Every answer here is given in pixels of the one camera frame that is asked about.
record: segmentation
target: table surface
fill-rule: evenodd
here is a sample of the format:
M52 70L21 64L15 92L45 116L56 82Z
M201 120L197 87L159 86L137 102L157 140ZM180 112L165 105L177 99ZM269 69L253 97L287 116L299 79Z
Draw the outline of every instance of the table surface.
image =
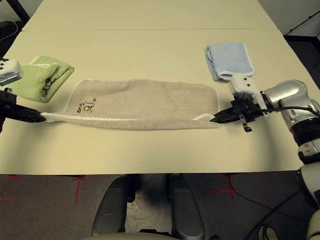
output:
M48 55L74 66L74 73L48 103L18 98L40 112L61 112L74 86L85 78L151 79L202 83L216 88L222 108L232 95L209 73L209 43L243 42L264 90L291 79L320 92L277 29L23 31L6 54L21 64ZM296 170L297 145L280 113L221 128L121 130L6 119L0 136L1 174L221 173Z
M44 0L24 31L275 29L257 0Z

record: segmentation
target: black cord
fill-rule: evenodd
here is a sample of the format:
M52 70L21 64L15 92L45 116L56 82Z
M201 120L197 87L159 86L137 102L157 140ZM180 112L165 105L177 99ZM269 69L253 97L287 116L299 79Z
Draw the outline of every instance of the black cord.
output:
M263 218L261 218L261 220L259 222L257 222L254 227L251 229L251 231L245 236L245 240L248 239L250 237L250 235L255 231L255 229L261 225L267 218L269 218L274 212L277 211L277 209L281 208L284 204L286 204L287 202L289 202L291 199L293 199L296 195L298 195L298 193L300 193L300 190L294 192L293 194L291 194L289 197L287 197L285 200L283 200L282 202L280 202L277 206L275 206L273 209L271 209L271 211L269 211Z
M290 29L290 31L288 31L285 35L287 35L288 33L291 33L293 30L295 30L296 28L300 27L302 24L304 24L306 21L312 19L315 15L317 15L318 13L320 13L320 10L317 11L315 14L309 16L306 20L304 20L303 22L301 22L299 25L295 26L294 28Z
M254 201L254 200L252 200L252 199L250 199L250 198L247 198L247 197L243 196L242 194L240 194L238 191L236 191L236 189L235 189L234 186L232 185L231 177L229 177L229 185L230 185L230 187L232 188L232 190L233 190L237 195L239 195L241 198L243 198L243 199L245 199L245 200L248 200L249 202L252 202L252 203L254 203L254 204L260 205L260 206L262 206L262 207L264 207L264 208L266 208L266 209L269 209L269 210L272 210L272 209L273 209L272 207L267 206L267 205L264 205L263 203ZM296 218L296 217L294 217L294 216L290 216L290 215L288 215L288 214L286 214L286 213L284 213L284 212L282 212L282 211L277 211L277 210L276 210L275 212L278 213L278 214L281 214L281 215L283 215L283 216L286 216L286 217L288 217L288 218L290 218L290 219L296 220L296 221L298 221L298 222L301 222L301 223L304 223L304 224L308 224L306 221L300 220L300 219L298 219L298 218Z
M303 107L303 106L284 106L284 107L278 107L278 108L272 108L272 109L260 109L258 107L255 107L256 109L260 110L263 113L271 113L274 111L282 111L282 110L288 110L288 109L297 109L297 110L304 110L309 111L310 113L316 115L318 118L320 118L320 113L313 110L311 107Z

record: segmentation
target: red tape mark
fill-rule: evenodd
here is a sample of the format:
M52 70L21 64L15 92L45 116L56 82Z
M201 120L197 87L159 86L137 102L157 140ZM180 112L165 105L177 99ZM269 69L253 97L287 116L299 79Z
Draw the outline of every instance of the red tape mark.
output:
M0 201L12 201L12 198L11 197L0 197Z
M8 175L8 178L10 179L18 179L21 175Z
M76 185L76 191L75 191L75 198L74 198L74 203L76 204L78 202L79 198L79 188L80 188L80 182L83 182L86 180L86 176L83 176L81 178L73 178L72 181L78 182Z
M227 182L228 182L228 186L229 186L229 193L230 193L230 198L231 199L234 199L234 195L233 195L233 193L235 192L233 189L232 189L232 187L231 187L231 184L230 184L230 178L232 177L232 175L231 174L224 174L224 173L222 173L221 174L221 176L223 177L223 178L227 178Z

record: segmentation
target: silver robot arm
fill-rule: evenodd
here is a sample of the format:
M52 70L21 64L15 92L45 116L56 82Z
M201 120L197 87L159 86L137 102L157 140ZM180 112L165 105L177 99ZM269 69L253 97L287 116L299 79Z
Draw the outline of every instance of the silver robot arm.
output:
M305 107L320 112L319 104L309 98L307 86L298 80L284 81L261 94L268 109ZM309 202L318 209L309 222L306 239L320 240L320 119L300 109L284 109L281 114L305 164L297 172L298 183Z
M309 98L307 86L302 81L284 81L265 90L262 95L268 109L303 107L320 112L320 105ZM299 146L298 154L303 163L320 161L320 119L300 109L282 110L281 114Z

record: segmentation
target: folded towel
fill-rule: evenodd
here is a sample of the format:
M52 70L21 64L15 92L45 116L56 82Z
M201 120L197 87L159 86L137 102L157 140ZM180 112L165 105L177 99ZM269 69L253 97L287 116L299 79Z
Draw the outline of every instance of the folded towel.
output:
M219 111L214 88L194 83L154 80L83 80L64 112L42 113L47 122L111 129L218 128L211 122Z
M241 42L210 44L205 49L205 58L216 81L230 81L233 74L251 77L255 73L247 48Z
M20 97L42 103L47 103L74 71L69 64L49 56L38 56L21 69L22 79L8 87Z

